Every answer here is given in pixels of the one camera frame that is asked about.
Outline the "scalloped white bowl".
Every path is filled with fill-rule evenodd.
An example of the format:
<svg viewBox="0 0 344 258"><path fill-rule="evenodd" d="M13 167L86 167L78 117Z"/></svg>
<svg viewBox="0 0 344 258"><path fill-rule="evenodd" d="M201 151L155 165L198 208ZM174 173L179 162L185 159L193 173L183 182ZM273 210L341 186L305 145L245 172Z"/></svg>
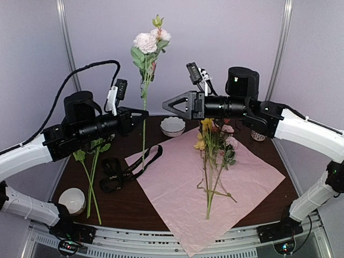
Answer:
<svg viewBox="0 0 344 258"><path fill-rule="evenodd" d="M165 118L160 124L162 133L168 137L180 136L184 132L185 128L185 121L179 117Z"/></svg>

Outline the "black printed ribbon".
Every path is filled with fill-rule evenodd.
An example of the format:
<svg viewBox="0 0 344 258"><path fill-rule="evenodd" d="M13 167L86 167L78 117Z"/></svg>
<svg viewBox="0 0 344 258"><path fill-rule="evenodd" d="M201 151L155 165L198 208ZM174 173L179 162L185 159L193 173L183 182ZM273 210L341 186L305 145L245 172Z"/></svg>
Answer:
<svg viewBox="0 0 344 258"><path fill-rule="evenodd" d="M122 169L120 161L116 157L107 157L101 161L101 167L106 178L103 178L99 182L99 187L104 193L111 193L121 190L123 185L127 182L136 180L141 176L147 167L157 160L163 154L163 148L161 145L155 145L157 152L151 160L148 162L148 158L152 147L148 148L143 156L140 156L132 165L126 169Z"/></svg>

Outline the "small red flower stem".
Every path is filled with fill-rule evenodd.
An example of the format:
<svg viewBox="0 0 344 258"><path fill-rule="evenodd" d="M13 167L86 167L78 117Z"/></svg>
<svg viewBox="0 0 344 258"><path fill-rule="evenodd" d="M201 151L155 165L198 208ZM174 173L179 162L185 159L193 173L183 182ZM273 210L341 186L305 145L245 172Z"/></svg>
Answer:
<svg viewBox="0 0 344 258"><path fill-rule="evenodd" d="M229 125L229 119L212 121L212 140L214 144L213 157L221 169L229 170L235 164L235 151L238 141L234 138L234 129Z"/></svg>

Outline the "patterned mug orange inside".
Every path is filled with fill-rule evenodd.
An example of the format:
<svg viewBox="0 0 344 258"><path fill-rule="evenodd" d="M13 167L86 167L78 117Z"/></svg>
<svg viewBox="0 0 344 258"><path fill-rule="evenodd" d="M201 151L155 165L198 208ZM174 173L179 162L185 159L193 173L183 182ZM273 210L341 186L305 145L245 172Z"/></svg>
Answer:
<svg viewBox="0 0 344 258"><path fill-rule="evenodd" d="M265 139L266 139L265 135L260 134L260 133L254 131L254 130L251 131L250 135L251 135L253 140L258 141L258 142L265 141Z"/></svg>

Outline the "dark yellow flower stem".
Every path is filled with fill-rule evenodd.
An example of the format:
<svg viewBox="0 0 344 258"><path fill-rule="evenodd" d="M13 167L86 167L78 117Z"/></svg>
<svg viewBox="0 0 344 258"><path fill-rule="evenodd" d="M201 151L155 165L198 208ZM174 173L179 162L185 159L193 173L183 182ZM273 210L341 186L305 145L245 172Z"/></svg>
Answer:
<svg viewBox="0 0 344 258"><path fill-rule="evenodd" d="M213 196L214 195L222 195L226 197L231 197L231 194L227 190L223 190L222 192L217 191L217 186L221 185L221 173L223 172L224 169L220 168L220 165L216 164L216 160L213 157L213 151L212 151L212 167L213 167Z"/></svg>

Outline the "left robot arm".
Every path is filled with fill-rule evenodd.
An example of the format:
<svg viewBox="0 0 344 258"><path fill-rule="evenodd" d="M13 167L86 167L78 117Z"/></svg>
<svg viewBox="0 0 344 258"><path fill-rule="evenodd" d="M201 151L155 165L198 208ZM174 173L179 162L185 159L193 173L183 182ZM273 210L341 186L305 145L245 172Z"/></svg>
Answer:
<svg viewBox="0 0 344 258"><path fill-rule="evenodd" d="M97 148L93 141L100 138L108 141L116 134L128 135L149 113L129 107L115 107L102 113L90 91L75 92L63 103L62 123L42 130L29 143L1 154L1 211L56 227L66 239L71 239L77 234L77 226L64 205L24 195L5 180L37 165L62 160L79 150L92 152Z"/></svg>

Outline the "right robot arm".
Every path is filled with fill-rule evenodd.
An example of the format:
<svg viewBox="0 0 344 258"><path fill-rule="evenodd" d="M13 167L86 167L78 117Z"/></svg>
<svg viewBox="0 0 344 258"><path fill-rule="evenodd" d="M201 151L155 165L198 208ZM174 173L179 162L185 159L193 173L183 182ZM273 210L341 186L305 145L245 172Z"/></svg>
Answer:
<svg viewBox="0 0 344 258"><path fill-rule="evenodd" d="M163 102L163 109L185 119L239 118L251 130L267 136L295 142L331 159L321 178L306 193L294 200L286 217L276 224L279 237L287 237L312 211L331 197L343 193L343 132L311 120L281 103L259 101L259 74L249 68L231 67L225 85L226 96L207 90L212 84L195 63L187 64L194 85L205 88L188 91Z"/></svg>

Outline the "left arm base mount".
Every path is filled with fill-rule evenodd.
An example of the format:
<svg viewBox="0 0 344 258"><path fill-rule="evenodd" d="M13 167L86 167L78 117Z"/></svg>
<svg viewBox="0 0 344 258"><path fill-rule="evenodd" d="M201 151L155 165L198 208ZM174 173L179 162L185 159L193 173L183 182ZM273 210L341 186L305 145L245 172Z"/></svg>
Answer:
<svg viewBox="0 0 344 258"><path fill-rule="evenodd" d="M73 224L72 227L49 227L49 232L61 239L92 244L95 238L96 228L87 225Z"/></svg>

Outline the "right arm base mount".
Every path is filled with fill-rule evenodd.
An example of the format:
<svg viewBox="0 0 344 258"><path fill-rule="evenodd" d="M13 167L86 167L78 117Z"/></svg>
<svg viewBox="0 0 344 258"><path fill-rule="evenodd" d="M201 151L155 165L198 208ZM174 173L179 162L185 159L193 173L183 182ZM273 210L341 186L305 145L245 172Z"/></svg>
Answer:
<svg viewBox="0 0 344 258"><path fill-rule="evenodd" d="M260 243L291 238L292 236L303 232L304 230L300 223L283 223L281 221L278 223L259 226L257 228Z"/></svg>

